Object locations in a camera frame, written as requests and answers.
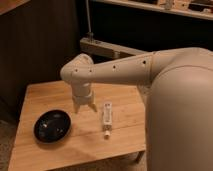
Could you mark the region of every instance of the wood grain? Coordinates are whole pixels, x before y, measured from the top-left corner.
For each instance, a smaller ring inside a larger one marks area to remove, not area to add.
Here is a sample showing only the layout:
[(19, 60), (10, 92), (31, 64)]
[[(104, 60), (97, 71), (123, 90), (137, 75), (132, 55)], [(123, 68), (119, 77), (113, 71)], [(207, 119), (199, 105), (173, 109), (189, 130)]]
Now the wood grain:
[[(144, 106), (135, 86), (93, 84), (98, 112), (82, 106), (75, 114), (71, 89), (65, 83), (51, 82), (27, 88), (20, 123), (9, 165), (10, 171), (50, 170), (145, 150)], [(101, 109), (105, 101), (113, 104), (113, 128), (104, 139)], [(52, 109), (66, 111), (72, 129), (54, 144), (34, 139), (38, 117)]]
[(30, 0), (1, 0), (0, 1), (0, 15), (8, 12)]

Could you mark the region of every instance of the table leg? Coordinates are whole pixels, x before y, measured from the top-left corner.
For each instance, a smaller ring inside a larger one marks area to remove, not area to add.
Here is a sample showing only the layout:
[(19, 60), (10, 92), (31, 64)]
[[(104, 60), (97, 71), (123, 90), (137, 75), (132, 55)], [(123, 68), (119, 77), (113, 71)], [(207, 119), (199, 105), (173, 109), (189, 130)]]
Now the table leg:
[(144, 154), (144, 151), (139, 151), (139, 152), (138, 152), (138, 155), (137, 155), (137, 157), (136, 157), (136, 159), (135, 159), (135, 162), (136, 162), (136, 163), (139, 163), (139, 162), (141, 161), (141, 159), (142, 159), (142, 157), (143, 157), (143, 154)]

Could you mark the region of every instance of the black bowl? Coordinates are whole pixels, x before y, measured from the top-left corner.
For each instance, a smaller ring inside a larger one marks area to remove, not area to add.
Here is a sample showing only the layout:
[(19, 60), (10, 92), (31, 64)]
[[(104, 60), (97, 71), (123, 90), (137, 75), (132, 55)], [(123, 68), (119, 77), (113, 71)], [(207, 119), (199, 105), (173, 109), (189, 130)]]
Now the black bowl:
[(69, 131), (71, 119), (61, 110), (44, 113), (34, 125), (35, 137), (44, 143), (52, 143), (63, 138)]

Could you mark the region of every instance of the dark wall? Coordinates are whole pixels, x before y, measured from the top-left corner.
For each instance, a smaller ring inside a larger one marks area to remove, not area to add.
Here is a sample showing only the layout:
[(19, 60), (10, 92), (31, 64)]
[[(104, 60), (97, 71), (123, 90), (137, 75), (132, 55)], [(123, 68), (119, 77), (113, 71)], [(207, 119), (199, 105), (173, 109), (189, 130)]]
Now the dark wall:
[(31, 0), (1, 15), (0, 119), (18, 119), (26, 85), (60, 79), (78, 42), (75, 1)]
[[(96, 39), (146, 51), (181, 47), (213, 50), (213, 21), (91, 2), (92, 29)], [(85, 9), (78, 8), (79, 16)], [(79, 20), (81, 36), (86, 17)]]

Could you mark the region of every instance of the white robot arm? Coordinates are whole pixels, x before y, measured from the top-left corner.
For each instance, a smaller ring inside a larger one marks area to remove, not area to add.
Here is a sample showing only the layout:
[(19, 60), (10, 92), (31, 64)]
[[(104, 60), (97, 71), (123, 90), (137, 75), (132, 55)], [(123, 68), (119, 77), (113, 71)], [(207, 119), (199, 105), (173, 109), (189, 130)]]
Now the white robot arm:
[(61, 70), (77, 105), (92, 104), (90, 83), (149, 85), (148, 171), (213, 170), (213, 53), (183, 48), (93, 64), (81, 54)]

